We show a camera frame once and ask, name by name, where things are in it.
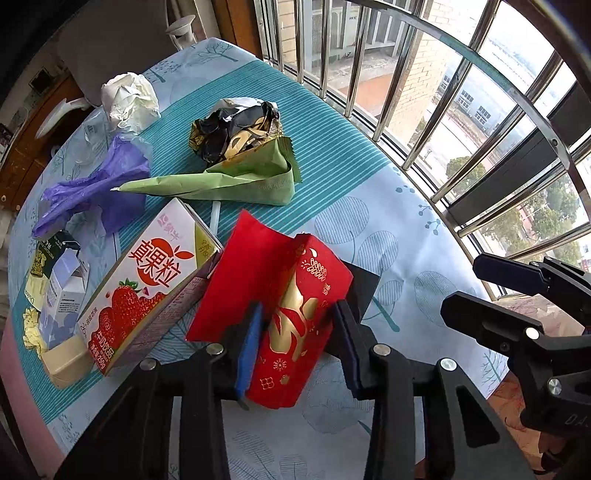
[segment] blue gripper pad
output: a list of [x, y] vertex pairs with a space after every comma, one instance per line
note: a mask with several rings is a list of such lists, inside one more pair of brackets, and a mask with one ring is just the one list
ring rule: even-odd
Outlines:
[[261, 341], [263, 323], [263, 306], [257, 303], [252, 311], [251, 322], [242, 344], [242, 350], [238, 357], [238, 372], [234, 389], [239, 398], [242, 398], [251, 386], [252, 371], [255, 368], [258, 355], [259, 343]]

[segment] pink surface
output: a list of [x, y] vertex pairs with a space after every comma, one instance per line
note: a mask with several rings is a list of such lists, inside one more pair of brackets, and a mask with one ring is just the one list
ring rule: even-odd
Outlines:
[[64, 455], [47, 429], [18, 359], [12, 319], [6, 322], [0, 348], [0, 375], [6, 388], [12, 411], [39, 475], [53, 478]]

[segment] metal screw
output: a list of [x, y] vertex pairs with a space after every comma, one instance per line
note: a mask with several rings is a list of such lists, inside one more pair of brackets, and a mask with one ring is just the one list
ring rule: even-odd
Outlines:
[[139, 367], [142, 370], [153, 370], [154, 368], [156, 368], [156, 360], [154, 360], [153, 358], [144, 358], [140, 363], [139, 363]]
[[388, 356], [392, 349], [383, 343], [376, 343], [374, 345], [374, 353], [379, 356]]
[[560, 392], [562, 392], [562, 384], [558, 378], [550, 378], [550, 380], [548, 380], [548, 391], [555, 397], [560, 395]]
[[533, 327], [527, 327], [525, 329], [525, 334], [532, 340], [537, 340], [540, 338], [540, 333]]
[[205, 347], [205, 350], [209, 355], [219, 355], [223, 352], [223, 345], [221, 343], [210, 343]]
[[448, 372], [453, 372], [457, 368], [456, 361], [452, 360], [451, 358], [442, 358], [439, 360], [439, 364], [441, 365], [441, 368], [447, 370]]

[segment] wooden cabinet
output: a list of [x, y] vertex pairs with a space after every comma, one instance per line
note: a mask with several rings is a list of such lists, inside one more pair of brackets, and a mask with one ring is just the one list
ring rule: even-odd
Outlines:
[[63, 145], [88, 116], [86, 111], [74, 110], [66, 114], [49, 134], [35, 139], [37, 130], [53, 108], [64, 98], [67, 101], [83, 97], [71, 75], [56, 80], [18, 131], [0, 170], [0, 205], [13, 211], [20, 210], [27, 195], [51, 160], [51, 148]]

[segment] blue striped tablecloth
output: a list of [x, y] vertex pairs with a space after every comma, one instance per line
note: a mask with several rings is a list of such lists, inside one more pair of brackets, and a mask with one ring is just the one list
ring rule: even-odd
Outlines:
[[[162, 118], [141, 134], [154, 147], [153, 176], [196, 169], [200, 160], [187, 143], [190, 124], [205, 117], [220, 98], [251, 96], [279, 106], [303, 183], [296, 184], [294, 199], [285, 207], [222, 202], [222, 242], [228, 239], [241, 209], [248, 209], [261, 222], [283, 233], [306, 231], [317, 235], [344, 260], [381, 276], [365, 317], [379, 341], [422, 361], [435, 362], [442, 356], [452, 356], [484, 394], [492, 392], [506, 371], [506, 359], [448, 329], [439, 315], [441, 300], [446, 295], [464, 290], [484, 298], [482, 285], [439, 217], [366, 136], [301, 85], [217, 39], [183, 50], [145, 75], [163, 110]], [[104, 113], [97, 111], [93, 115], [96, 119]], [[36, 221], [36, 202], [43, 188], [57, 180], [88, 175], [100, 160], [97, 157], [86, 169], [76, 169], [68, 161], [67, 145], [60, 149], [19, 214], [15, 229], [18, 228], [20, 238], [11, 238], [9, 252], [12, 321], [18, 354], [41, 416], [64, 453], [129, 369], [115, 371], [106, 378], [95, 371], [65, 390], [54, 388], [36, 354], [22, 344], [22, 312], [28, 303], [19, 288], [34, 248], [30, 230]], [[72, 233], [76, 238], [80, 236], [83, 252], [90, 255], [91, 274], [95, 269], [91, 291], [166, 201], [149, 197], [145, 213], [111, 237], [100, 235], [98, 217], [91, 213], [82, 220], [72, 219]], [[209, 222], [211, 202], [191, 204]], [[188, 357], [194, 350], [183, 338], [193, 315], [191, 309], [151, 356], [162, 362]], [[281, 474], [286, 465], [297, 464], [300, 470], [309, 468], [302, 478], [360, 478], [372, 411], [371, 403], [351, 397], [340, 364], [323, 358], [294, 408], [270, 411], [251, 406], [249, 412], [244, 412], [225, 405], [232, 476], [291, 479]], [[418, 408], [419, 432], [421, 422]], [[274, 428], [278, 424], [284, 426], [282, 432], [292, 432], [293, 438], [279, 435]], [[417, 445], [420, 458], [421, 440]], [[174, 468], [171, 460], [172, 478], [176, 478]]]

